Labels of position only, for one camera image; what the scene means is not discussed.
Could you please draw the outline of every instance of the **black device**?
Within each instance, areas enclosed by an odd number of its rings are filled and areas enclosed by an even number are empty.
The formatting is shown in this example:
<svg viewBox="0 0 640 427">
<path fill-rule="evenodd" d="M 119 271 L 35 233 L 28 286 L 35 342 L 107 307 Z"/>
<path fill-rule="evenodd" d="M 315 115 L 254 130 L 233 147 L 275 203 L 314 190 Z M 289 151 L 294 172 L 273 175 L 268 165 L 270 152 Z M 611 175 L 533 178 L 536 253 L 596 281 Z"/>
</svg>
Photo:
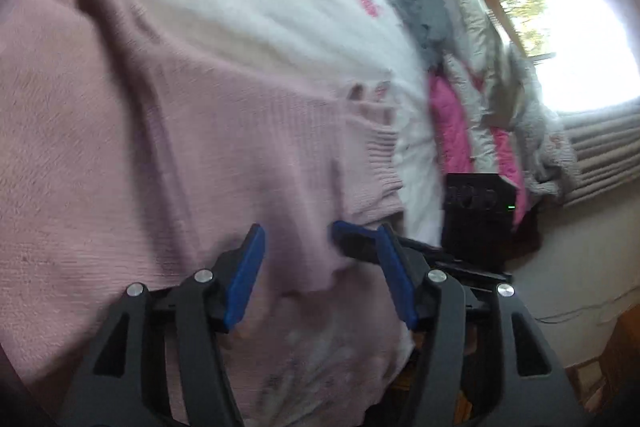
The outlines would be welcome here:
<svg viewBox="0 0 640 427">
<path fill-rule="evenodd" d="M 447 174 L 443 208 L 447 253 L 499 270 L 513 232 L 516 187 L 500 174 Z"/>
</svg>

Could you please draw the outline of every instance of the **cable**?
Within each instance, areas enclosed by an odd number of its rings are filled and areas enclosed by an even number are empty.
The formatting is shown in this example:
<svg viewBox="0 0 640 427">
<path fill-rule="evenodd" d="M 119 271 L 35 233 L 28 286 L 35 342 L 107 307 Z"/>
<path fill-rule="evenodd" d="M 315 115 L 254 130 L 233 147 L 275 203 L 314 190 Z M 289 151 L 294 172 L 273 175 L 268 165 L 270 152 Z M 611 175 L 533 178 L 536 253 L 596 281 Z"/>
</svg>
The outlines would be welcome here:
<svg viewBox="0 0 640 427">
<path fill-rule="evenodd" d="M 571 310 L 571 311 L 568 311 L 568 312 L 562 312 L 562 313 L 559 313 L 559 314 L 556 314 L 556 315 L 547 315 L 546 317 L 534 317 L 534 320 L 536 322 L 541 323 L 541 324 L 563 324 L 565 322 L 569 322 L 569 321 L 572 321 L 574 319 L 577 319 L 585 311 L 588 311 L 588 310 L 599 310 L 601 308 L 604 308 L 604 306 L 607 306 L 607 305 L 610 305 L 610 304 L 615 304 L 620 299 L 625 298 L 627 295 L 635 292 L 638 289 L 640 289 L 640 285 L 634 286 L 633 288 L 631 288 L 631 289 L 627 290 L 626 292 L 618 295 L 617 297 L 614 297 L 612 299 L 608 299 L 606 301 L 603 301 L 603 302 L 600 302 L 600 303 L 597 303 L 597 304 L 590 304 L 588 306 L 582 306 L 580 308 L 576 308 L 575 310 Z"/>
</svg>

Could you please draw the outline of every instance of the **sunlight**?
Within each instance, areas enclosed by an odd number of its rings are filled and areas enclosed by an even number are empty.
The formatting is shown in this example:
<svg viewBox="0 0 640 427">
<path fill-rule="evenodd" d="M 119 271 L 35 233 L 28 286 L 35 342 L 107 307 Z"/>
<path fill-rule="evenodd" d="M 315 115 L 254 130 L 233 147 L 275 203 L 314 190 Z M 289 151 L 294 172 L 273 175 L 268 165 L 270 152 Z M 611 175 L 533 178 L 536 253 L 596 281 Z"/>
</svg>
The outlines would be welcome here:
<svg viewBox="0 0 640 427">
<path fill-rule="evenodd" d="M 555 58 L 536 70 L 545 104 L 596 109 L 640 96 L 640 75 L 625 30 L 604 0 L 546 0 L 543 18 Z"/>
</svg>

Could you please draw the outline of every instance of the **blue gripper pad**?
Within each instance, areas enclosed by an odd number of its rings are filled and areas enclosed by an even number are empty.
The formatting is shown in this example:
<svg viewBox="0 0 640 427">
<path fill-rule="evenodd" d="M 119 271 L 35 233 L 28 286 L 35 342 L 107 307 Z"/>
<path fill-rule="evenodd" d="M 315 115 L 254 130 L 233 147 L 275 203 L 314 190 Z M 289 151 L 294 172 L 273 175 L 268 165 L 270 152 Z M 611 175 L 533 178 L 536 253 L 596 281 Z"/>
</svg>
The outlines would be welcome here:
<svg viewBox="0 0 640 427">
<path fill-rule="evenodd" d="M 418 313 L 415 309 L 416 286 L 408 273 L 410 269 L 408 264 L 404 263 L 402 247 L 393 237 L 393 232 L 384 226 L 377 230 L 369 230 L 344 221 L 336 221 L 332 226 L 332 237 L 335 242 L 338 242 L 345 235 L 352 234 L 375 240 L 378 263 L 385 275 L 386 285 L 394 301 L 396 313 L 400 320 L 410 330 L 413 330 L 418 325 Z"/>
<path fill-rule="evenodd" d="M 380 267 L 385 274 L 386 285 L 389 286 L 394 300 L 396 313 L 406 327 L 413 330 L 418 325 L 418 312 L 415 310 L 415 287 L 402 263 L 402 252 L 391 233 L 385 227 L 379 227 L 376 237 L 376 251 Z"/>
<path fill-rule="evenodd" d="M 244 317 L 251 291 L 264 258 L 266 234 L 260 225 L 253 225 L 242 246 L 228 252 L 214 266 L 216 277 L 225 287 L 225 315 L 223 322 L 228 331 Z"/>
</svg>

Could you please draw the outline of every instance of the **pile of clothes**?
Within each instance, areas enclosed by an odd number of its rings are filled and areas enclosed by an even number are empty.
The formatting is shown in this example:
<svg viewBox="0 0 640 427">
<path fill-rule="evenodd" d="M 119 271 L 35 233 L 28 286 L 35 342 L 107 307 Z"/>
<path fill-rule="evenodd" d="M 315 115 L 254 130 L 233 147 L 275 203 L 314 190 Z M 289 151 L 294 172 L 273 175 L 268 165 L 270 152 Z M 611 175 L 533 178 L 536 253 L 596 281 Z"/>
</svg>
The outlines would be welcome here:
<svg viewBox="0 0 640 427">
<path fill-rule="evenodd" d="M 484 0 L 390 1 L 422 57 L 442 171 L 511 181 L 514 226 L 542 196 L 571 191 L 580 172 L 570 141 Z"/>
</svg>

